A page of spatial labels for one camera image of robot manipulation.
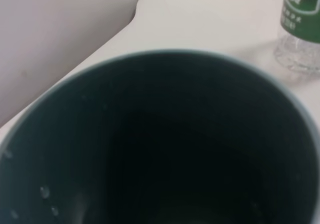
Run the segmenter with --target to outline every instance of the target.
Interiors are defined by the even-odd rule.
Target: white table
[[[221,52],[280,80],[320,127],[320,80],[290,72],[273,57],[282,1],[139,0],[133,21],[66,77],[111,57],[142,50],[191,48]],[[0,141],[25,110],[0,129]]]

